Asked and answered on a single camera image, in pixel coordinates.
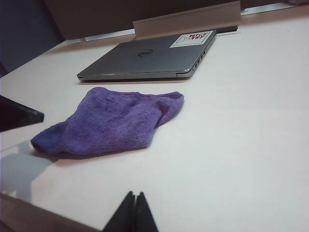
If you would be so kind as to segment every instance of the purple cloth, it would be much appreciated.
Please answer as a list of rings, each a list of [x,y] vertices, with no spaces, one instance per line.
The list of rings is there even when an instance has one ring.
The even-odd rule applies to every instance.
[[[183,104],[179,92],[152,95],[90,90],[66,121],[36,135],[39,152],[100,155],[148,147],[154,129],[169,121]]]

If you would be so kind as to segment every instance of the dell logo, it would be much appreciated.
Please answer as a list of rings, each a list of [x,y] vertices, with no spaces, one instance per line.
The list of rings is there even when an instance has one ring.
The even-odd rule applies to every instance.
[[[145,50],[145,51],[141,51],[141,52],[139,53],[139,56],[140,56],[140,57],[144,57],[144,56],[146,56],[146,55],[151,54],[152,52],[153,52],[153,51],[152,51],[151,49]]]

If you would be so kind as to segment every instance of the dark wall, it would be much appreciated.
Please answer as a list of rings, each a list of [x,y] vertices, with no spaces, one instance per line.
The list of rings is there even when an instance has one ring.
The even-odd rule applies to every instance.
[[[66,39],[133,28],[132,21],[235,0],[45,0]],[[242,8],[280,0],[241,0]]]
[[[43,0],[0,0],[0,74],[62,41]]]

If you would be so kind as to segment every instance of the white desk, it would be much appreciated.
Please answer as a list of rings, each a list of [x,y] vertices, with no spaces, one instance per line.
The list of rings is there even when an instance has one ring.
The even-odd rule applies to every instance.
[[[76,74],[131,36],[63,43],[1,79],[1,94],[45,113],[1,134],[1,191],[102,229],[144,191],[161,232],[309,230],[309,6],[242,17],[179,82],[81,84]],[[185,95],[148,149],[84,160],[33,156],[29,140],[95,86]]]

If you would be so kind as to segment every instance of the dell laptop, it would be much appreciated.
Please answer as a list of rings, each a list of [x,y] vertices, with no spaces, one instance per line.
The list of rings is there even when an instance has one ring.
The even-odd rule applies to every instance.
[[[188,79],[215,35],[212,30],[120,43],[77,77],[83,82]]]

